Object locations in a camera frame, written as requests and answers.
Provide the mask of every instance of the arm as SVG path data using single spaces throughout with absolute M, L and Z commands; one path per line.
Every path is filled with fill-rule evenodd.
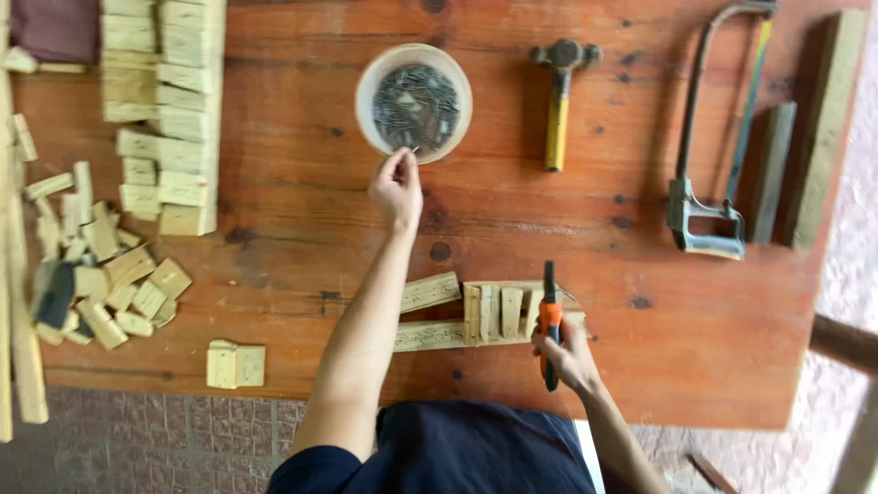
M 291 454 L 338 446 L 365 461 L 372 452 L 378 394 L 393 355 L 423 207 L 418 165 L 408 148 L 378 166 L 369 195 L 388 222 L 387 237 L 320 359 Z
M 579 331 L 566 319 L 561 322 L 560 329 L 561 345 L 534 332 L 531 338 L 536 345 L 534 353 L 545 352 L 558 371 L 558 377 L 576 391 L 586 407 L 588 427 L 592 431 L 594 449 L 605 480 L 624 483 L 624 487 L 638 494 L 669 493 L 665 479 L 646 458 L 601 382 L 584 331 Z

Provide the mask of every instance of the hammer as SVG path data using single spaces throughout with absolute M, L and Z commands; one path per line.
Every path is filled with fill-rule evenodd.
M 530 60 L 533 63 L 548 63 L 552 70 L 549 135 L 546 138 L 546 171 L 564 171 L 570 79 L 573 70 L 600 65 L 601 58 L 603 58 L 601 47 L 597 45 L 583 47 L 574 40 L 558 40 L 548 48 L 534 47 L 530 51 Z

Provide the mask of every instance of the bowl of nails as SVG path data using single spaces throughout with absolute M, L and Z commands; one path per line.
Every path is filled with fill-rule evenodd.
M 472 89 L 450 55 L 430 45 L 390 48 L 356 85 L 356 121 L 366 141 L 386 156 L 406 146 L 418 164 L 448 155 L 466 134 Z

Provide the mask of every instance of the wooden table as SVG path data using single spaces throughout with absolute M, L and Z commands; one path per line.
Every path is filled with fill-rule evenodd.
M 630 422 L 787 423 L 842 156 L 813 250 L 749 245 L 744 262 L 730 262 L 674 249 L 665 202 L 690 62 L 724 1 L 230 4 L 219 231 L 155 238 L 154 224 L 123 220 L 152 234 L 156 257 L 173 257 L 195 283 L 176 321 L 152 338 L 112 352 L 44 345 L 49 384 L 220 394 L 205 386 L 205 350 L 228 338 L 268 346 L 266 385 L 235 394 L 307 399 L 327 338 L 384 236 L 365 194 L 381 158 L 357 129 L 357 78 L 383 49 L 424 42 L 460 62 L 475 110 L 460 146 L 421 168 L 426 199 L 408 278 L 454 270 L 460 280 L 538 279 L 543 260 L 554 258 Z M 798 66 L 815 48 L 803 40 L 819 49 L 812 30 L 841 6 L 868 1 L 784 4 L 758 111 L 795 97 L 807 114 L 813 69 Z M 723 193 L 755 36 L 751 19 L 732 20 L 710 55 L 691 164 L 700 198 Z M 528 52 L 562 37 L 598 44 L 605 57 L 573 78 L 566 170 L 549 174 L 550 75 L 529 65 Z M 40 151 L 29 180 L 87 159 L 96 199 L 118 205 L 117 126 L 101 121 L 99 76 L 18 76 L 15 85 Z M 744 212 L 759 168 L 759 122 L 739 191 Z M 451 312 L 461 316 L 462 305 Z M 569 390 L 545 391 L 529 345 L 393 357 L 382 403 L 445 398 L 584 414 Z

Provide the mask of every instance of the person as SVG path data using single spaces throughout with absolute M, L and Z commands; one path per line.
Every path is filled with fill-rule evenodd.
M 409 149 L 377 167 L 369 195 L 387 220 L 386 238 L 329 339 L 269 494 L 594 493 L 569 419 L 462 401 L 400 403 L 376 414 L 423 207 Z M 562 345 L 535 332 L 535 354 L 544 352 L 581 398 L 608 491 L 667 493 L 601 382 L 583 331 L 567 321 L 560 330 Z

